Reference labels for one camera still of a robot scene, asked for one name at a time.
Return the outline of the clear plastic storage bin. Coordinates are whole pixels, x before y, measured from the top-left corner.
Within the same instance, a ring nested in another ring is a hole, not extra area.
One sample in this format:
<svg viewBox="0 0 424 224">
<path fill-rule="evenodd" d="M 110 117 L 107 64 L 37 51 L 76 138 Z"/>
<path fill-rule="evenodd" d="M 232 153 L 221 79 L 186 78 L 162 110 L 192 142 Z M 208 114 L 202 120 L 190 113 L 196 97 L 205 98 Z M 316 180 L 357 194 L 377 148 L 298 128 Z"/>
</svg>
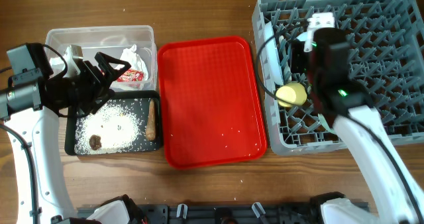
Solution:
<svg viewBox="0 0 424 224">
<path fill-rule="evenodd" d="M 116 92 L 156 89 L 157 50 L 154 30 L 148 25 L 57 28 L 48 32 L 45 43 L 61 54 L 70 45 L 80 46 L 83 59 L 94 66 L 98 52 L 120 58 L 124 50 L 131 50 L 140 58 L 143 80 L 113 82 L 111 88 Z"/>
</svg>

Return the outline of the yellow plastic cup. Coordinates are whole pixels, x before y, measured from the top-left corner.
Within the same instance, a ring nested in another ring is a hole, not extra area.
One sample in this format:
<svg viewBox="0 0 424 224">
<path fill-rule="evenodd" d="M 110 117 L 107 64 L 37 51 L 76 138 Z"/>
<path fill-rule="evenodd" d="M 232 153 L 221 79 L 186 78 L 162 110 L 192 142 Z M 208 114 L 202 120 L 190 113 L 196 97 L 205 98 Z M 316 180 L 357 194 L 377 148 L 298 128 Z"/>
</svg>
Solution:
<svg viewBox="0 0 424 224">
<path fill-rule="evenodd" d="M 284 100 L 284 102 L 278 101 L 278 104 L 282 107 L 291 107 L 292 104 L 301 106 L 307 100 L 307 92 L 302 84 L 292 82 L 279 87 L 276 91 L 276 97 Z"/>
</svg>

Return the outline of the white napkin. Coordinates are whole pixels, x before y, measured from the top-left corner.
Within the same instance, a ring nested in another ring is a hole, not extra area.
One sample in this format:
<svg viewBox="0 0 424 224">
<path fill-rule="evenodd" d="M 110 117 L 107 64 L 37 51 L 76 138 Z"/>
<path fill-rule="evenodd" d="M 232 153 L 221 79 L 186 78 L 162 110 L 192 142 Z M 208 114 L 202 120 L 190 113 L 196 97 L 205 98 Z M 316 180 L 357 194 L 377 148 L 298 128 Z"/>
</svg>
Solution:
<svg viewBox="0 0 424 224">
<path fill-rule="evenodd" d="M 143 81 L 148 79 L 148 70 L 144 60 L 136 53 L 137 46 L 134 44 L 130 48 L 125 48 L 121 54 L 120 59 L 127 61 L 130 65 L 130 69 L 138 70 L 144 72 Z"/>
</svg>

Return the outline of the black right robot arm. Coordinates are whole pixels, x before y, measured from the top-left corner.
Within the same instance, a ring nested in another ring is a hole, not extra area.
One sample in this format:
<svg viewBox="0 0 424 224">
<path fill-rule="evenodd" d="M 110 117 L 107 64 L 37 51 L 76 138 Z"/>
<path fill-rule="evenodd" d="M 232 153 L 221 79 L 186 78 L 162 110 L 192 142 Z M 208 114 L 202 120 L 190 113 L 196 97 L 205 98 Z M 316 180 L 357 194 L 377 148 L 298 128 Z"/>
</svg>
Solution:
<svg viewBox="0 0 424 224">
<path fill-rule="evenodd" d="M 319 204 L 322 223 L 422 223 L 423 190 L 385 132 L 364 86 L 348 78 L 349 44 L 342 30 L 310 28 L 305 53 L 313 106 L 332 120 L 336 135 L 354 157 L 378 209 L 372 215 L 344 197 Z"/>
</svg>

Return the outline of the red snack wrapper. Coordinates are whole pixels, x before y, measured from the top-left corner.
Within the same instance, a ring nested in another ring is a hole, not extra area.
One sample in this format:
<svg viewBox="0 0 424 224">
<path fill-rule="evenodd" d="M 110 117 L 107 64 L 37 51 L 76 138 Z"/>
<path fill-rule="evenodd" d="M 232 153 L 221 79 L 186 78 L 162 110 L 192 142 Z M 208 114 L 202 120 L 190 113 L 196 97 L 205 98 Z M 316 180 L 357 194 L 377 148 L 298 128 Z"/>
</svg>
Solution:
<svg viewBox="0 0 424 224">
<path fill-rule="evenodd" d="M 128 69 L 123 75 L 121 75 L 118 82 L 141 82 L 144 79 L 144 72 Z"/>
</svg>

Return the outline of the grey dishwasher rack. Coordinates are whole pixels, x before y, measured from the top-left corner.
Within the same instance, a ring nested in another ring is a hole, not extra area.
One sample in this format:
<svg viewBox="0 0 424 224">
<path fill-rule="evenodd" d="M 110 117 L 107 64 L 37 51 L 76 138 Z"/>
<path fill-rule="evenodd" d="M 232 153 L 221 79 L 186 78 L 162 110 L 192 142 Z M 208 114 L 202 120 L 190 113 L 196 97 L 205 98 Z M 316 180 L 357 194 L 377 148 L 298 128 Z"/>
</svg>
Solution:
<svg viewBox="0 0 424 224">
<path fill-rule="evenodd" d="M 416 0 L 257 0 L 252 14 L 257 74 L 266 88 L 264 110 L 270 146 L 281 156 L 330 152 L 345 147 L 320 124 L 313 102 L 282 107 L 274 99 L 291 82 L 311 91 L 308 74 L 292 73 L 291 43 L 307 32 L 314 13 L 331 12 L 350 45 L 349 77 L 362 84 L 395 145 L 423 142 L 423 18 Z M 264 26 L 272 23 L 283 85 L 270 76 Z"/>
</svg>

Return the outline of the cooked white rice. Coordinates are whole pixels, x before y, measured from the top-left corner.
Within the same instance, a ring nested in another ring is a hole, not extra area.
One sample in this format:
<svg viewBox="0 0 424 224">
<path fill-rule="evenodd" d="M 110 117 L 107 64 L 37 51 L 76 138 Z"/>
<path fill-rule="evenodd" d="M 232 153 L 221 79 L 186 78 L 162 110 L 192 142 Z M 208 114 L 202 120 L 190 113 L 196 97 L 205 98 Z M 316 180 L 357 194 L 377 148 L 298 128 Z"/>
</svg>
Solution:
<svg viewBox="0 0 424 224">
<path fill-rule="evenodd" d="M 149 99 L 111 99 L 96 114 L 76 121 L 77 155 L 139 151 L 146 142 L 145 126 Z M 101 137 L 101 148 L 92 150 L 91 135 Z"/>
</svg>

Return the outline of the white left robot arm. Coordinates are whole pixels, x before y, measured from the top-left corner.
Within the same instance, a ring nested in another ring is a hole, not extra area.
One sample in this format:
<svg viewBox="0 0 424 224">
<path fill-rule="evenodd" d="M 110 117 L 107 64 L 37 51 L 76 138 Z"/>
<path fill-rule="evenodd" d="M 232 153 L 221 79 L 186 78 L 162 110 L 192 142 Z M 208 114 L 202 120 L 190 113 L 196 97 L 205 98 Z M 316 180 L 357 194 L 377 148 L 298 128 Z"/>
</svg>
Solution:
<svg viewBox="0 0 424 224">
<path fill-rule="evenodd" d="M 130 68 L 98 52 L 98 65 L 73 57 L 55 74 L 47 48 L 25 43 L 7 52 L 13 75 L 1 90 L 1 129 L 13 147 L 18 223 L 75 221 L 58 147 L 61 110 L 70 109 L 69 119 L 96 113 L 113 96 L 111 84 Z"/>
</svg>

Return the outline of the black plastic tray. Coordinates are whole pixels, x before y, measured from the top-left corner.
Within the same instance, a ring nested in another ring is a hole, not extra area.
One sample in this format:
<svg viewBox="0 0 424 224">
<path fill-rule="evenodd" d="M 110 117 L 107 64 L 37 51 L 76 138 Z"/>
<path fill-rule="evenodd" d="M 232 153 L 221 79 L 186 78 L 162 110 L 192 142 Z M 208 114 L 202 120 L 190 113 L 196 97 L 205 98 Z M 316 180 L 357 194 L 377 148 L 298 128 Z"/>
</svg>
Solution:
<svg viewBox="0 0 424 224">
<path fill-rule="evenodd" d="M 162 118 L 161 118 L 161 109 L 160 109 L 160 95 L 157 91 L 154 90 L 140 90 L 140 91 L 123 91 L 117 92 L 111 99 L 153 99 L 156 106 L 156 138 L 153 141 L 147 140 L 141 145 L 139 151 L 133 152 L 152 152 L 163 147 L 163 138 L 162 138 Z M 68 114 L 73 113 L 74 110 L 70 109 Z M 88 155 L 98 155 L 98 154 L 87 154 L 87 155 L 77 155 L 74 152 L 75 147 L 75 131 L 76 131 L 76 121 L 79 118 L 70 117 L 68 118 L 66 124 L 66 137 L 64 143 L 64 150 L 66 154 L 70 156 L 88 156 Z"/>
</svg>

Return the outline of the green rice bowl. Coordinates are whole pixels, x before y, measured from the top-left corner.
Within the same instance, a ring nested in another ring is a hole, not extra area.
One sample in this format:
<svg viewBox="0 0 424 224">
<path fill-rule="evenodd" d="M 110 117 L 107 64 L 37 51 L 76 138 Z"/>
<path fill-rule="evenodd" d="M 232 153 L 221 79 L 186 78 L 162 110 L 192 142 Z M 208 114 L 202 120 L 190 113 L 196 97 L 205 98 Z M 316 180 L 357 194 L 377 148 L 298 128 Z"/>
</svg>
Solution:
<svg viewBox="0 0 424 224">
<path fill-rule="evenodd" d="M 320 122 L 320 124 L 321 124 L 321 126 L 327 131 L 327 132 L 329 132 L 329 133 L 332 133 L 332 134 L 334 134 L 335 135 L 335 131 L 332 129 L 332 128 L 330 128 L 330 126 L 329 126 L 329 124 L 328 124 L 328 122 L 327 122 L 327 120 L 325 119 L 325 117 L 322 115 L 322 114 L 318 114 L 318 119 L 319 119 L 319 122 Z"/>
</svg>

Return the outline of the dark brown food lump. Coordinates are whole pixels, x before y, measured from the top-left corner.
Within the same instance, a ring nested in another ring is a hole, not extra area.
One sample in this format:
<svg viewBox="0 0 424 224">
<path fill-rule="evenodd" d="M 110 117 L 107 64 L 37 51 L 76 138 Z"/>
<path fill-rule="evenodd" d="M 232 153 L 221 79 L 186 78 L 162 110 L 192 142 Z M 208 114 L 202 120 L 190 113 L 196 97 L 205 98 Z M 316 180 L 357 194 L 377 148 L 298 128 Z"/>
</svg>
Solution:
<svg viewBox="0 0 424 224">
<path fill-rule="evenodd" d="M 89 138 L 89 146 L 92 150 L 101 148 L 101 137 L 98 135 L 91 135 Z"/>
</svg>

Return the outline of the light blue plate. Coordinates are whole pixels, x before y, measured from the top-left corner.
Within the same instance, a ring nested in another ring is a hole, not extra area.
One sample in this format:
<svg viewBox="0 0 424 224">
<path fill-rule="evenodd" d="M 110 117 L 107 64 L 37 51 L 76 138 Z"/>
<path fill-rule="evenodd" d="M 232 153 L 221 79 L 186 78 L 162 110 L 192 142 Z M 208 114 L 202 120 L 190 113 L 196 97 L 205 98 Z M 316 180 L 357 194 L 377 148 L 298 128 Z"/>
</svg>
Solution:
<svg viewBox="0 0 424 224">
<path fill-rule="evenodd" d="M 268 66 L 270 69 L 270 76 L 274 83 L 277 85 L 283 85 L 282 69 L 280 67 L 280 57 L 278 54 L 276 39 L 274 36 L 274 30 L 272 23 L 266 23 L 264 26 L 264 38 L 265 38 L 265 52 L 268 58 Z"/>
</svg>

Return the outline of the brown bread stick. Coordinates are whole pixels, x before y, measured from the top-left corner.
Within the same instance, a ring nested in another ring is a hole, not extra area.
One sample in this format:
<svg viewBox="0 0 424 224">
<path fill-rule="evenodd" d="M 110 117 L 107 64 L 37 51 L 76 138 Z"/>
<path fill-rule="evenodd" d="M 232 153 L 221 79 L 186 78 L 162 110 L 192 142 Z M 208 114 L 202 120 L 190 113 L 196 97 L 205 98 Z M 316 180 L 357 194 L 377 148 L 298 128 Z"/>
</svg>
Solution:
<svg viewBox="0 0 424 224">
<path fill-rule="evenodd" d="M 156 138 L 156 106 L 153 99 L 151 99 L 149 103 L 145 135 L 146 139 L 150 141 Z"/>
</svg>

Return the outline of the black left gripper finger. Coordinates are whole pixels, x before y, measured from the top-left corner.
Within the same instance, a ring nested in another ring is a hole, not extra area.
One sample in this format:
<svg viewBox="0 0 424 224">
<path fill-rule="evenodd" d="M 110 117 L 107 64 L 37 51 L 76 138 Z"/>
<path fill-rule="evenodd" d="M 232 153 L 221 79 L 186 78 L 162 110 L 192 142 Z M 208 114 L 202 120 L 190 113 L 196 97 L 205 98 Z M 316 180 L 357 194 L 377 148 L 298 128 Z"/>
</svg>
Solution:
<svg viewBox="0 0 424 224">
<path fill-rule="evenodd" d="M 96 114 L 115 92 L 102 85 L 87 85 L 79 88 L 79 117 Z"/>
<path fill-rule="evenodd" d="M 111 85 L 114 81 L 120 78 L 131 65 L 127 61 L 116 59 L 112 56 L 106 55 L 102 52 L 98 52 L 95 55 L 95 60 L 98 63 L 103 76 L 108 85 Z M 114 68 L 111 64 L 122 65 L 120 68 Z"/>
</svg>

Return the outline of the red serving tray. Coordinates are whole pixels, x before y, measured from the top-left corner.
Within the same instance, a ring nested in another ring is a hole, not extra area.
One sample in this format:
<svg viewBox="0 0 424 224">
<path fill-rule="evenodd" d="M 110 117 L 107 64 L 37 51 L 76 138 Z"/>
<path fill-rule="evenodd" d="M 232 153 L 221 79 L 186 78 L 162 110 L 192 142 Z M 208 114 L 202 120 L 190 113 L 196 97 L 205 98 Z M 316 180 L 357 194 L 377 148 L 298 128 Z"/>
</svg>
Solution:
<svg viewBox="0 0 424 224">
<path fill-rule="evenodd" d="M 225 36 L 158 51 L 164 152 L 191 169 L 254 160 L 268 148 L 248 42 Z"/>
</svg>

